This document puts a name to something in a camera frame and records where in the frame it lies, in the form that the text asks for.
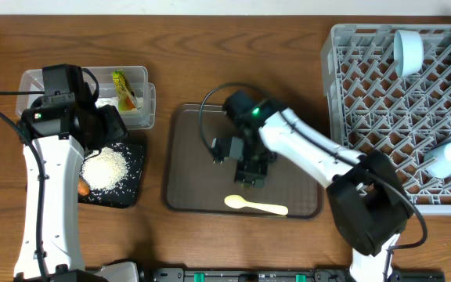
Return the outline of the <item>white napkin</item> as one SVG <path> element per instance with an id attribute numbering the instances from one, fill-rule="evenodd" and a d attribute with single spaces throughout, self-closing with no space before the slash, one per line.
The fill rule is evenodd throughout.
<path id="1" fill-rule="evenodd" d="M 120 112 L 128 112 L 142 109 L 144 107 L 144 98 L 137 98 L 135 104 L 132 104 L 131 101 L 120 102 L 117 97 L 98 98 L 96 106 L 98 108 L 103 106 L 114 106 Z"/>

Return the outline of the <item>cream plastic spoon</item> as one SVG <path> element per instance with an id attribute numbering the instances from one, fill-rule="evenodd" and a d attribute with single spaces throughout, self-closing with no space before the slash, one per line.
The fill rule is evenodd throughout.
<path id="1" fill-rule="evenodd" d="M 275 215 L 287 215 L 289 210 L 286 206 L 278 204 L 264 204 L 246 201 L 243 197 L 237 194 L 229 195 L 224 198 L 224 203 L 234 209 L 253 208 L 260 211 L 269 212 Z"/>

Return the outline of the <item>green snack wrapper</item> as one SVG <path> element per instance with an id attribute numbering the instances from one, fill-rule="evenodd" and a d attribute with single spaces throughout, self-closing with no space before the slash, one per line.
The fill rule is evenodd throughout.
<path id="1" fill-rule="evenodd" d="M 111 75 L 117 93 L 118 110 L 130 111 L 136 109 L 137 100 L 135 97 L 135 92 L 132 90 L 123 70 L 115 70 Z"/>

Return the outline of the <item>orange carrot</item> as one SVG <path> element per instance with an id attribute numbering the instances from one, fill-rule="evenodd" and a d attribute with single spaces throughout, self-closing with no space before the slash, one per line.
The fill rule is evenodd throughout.
<path id="1" fill-rule="evenodd" d="M 78 180 L 78 193 L 81 196 L 88 196 L 90 194 L 90 188 L 86 181 L 82 178 Z"/>

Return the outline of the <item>light blue bowl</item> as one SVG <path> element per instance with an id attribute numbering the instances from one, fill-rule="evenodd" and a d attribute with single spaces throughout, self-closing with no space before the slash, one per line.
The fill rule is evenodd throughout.
<path id="1" fill-rule="evenodd" d="M 418 32 L 397 30 L 393 48 L 394 61 L 397 63 L 395 72 L 399 78 L 420 71 L 424 61 L 424 44 Z"/>

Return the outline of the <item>small blue cup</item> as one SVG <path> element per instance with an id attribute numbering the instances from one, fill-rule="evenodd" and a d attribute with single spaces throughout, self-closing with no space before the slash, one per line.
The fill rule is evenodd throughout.
<path id="1" fill-rule="evenodd" d="M 435 178 L 444 179 L 451 176 L 451 142 L 430 150 L 424 155 L 424 161 L 432 162 L 426 171 Z"/>

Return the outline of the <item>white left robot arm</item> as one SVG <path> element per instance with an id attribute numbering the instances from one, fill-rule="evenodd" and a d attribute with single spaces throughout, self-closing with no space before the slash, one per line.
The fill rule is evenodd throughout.
<path id="1" fill-rule="evenodd" d="M 128 134 L 116 107 L 96 106 L 108 71 L 43 67 L 43 90 L 20 115 L 27 199 L 15 281 L 102 280 L 86 271 L 81 254 L 78 181 L 86 150 L 101 150 Z"/>

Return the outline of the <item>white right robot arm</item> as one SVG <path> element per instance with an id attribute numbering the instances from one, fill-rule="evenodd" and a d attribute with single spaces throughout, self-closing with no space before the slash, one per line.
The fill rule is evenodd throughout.
<path id="1" fill-rule="evenodd" d="M 386 281 L 397 240 L 415 212 L 389 158 L 374 150 L 346 149 L 306 125 L 273 99 L 256 102 L 237 91 L 223 106 L 238 129 L 231 154 L 254 183 L 279 154 L 313 177 L 327 192 L 334 224 L 352 247 L 355 281 Z"/>

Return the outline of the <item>grey dishwasher rack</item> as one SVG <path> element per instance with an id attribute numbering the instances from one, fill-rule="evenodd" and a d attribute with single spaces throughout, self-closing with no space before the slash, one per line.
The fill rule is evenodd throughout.
<path id="1" fill-rule="evenodd" d="M 432 177 L 424 155 L 451 142 L 451 25 L 413 24 L 424 43 L 419 72 L 399 78 L 397 24 L 333 26 L 321 51 L 334 142 L 395 164 L 408 198 L 425 215 L 451 215 L 451 176 Z"/>

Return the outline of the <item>clear plastic bin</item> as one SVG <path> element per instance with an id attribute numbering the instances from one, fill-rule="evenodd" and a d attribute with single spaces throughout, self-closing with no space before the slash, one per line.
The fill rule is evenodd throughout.
<path id="1" fill-rule="evenodd" d="M 140 110 L 120 112 L 128 130 L 150 129 L 155 124 L 156 88 L 150 83 L 148 71 L 144 66 L 86 67 L 99 82 L 99 98 L 117 97 L 112 72 L 123 70 L 135 97 L 144 98 L 144 107 Z M 44 91 L 41 69 L 26 70 L 20 80 L 20 92 Z M 16 115 L 20 117 L 24 110 L 40 95 L 17 96 Z"/>

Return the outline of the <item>brown serving tray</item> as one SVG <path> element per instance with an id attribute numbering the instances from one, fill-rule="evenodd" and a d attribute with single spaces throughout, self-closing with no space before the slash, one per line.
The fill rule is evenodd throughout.
<path id="1" fill-rule="evenodd" d="M 234 209 L 225 197 L 237 194 L 247 201 L 288 208 L 288 219 L 313 219 L 323 210 L 324 189 L 309 174 L 283 156 L 268 166 L 265 185 L 247 188 L 234 181 L 235 161 L 215 164 L 200 139 L 198 104 L 174 112 L 162 198 L 176 212 L 245 215 L 275 218 L 254 208 Z"/>

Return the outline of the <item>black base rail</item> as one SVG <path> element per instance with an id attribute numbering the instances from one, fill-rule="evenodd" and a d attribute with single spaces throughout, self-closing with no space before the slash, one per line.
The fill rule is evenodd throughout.
<path id="1" fill-rule="evenodd" d="M 309 271 L 185 270 L 160 268 L 152 272 L 153 282 L 351 282 L 347 269 L 310 269 Z M 393 270 L 391 282 L 446 282 L 436 271 Z"/>

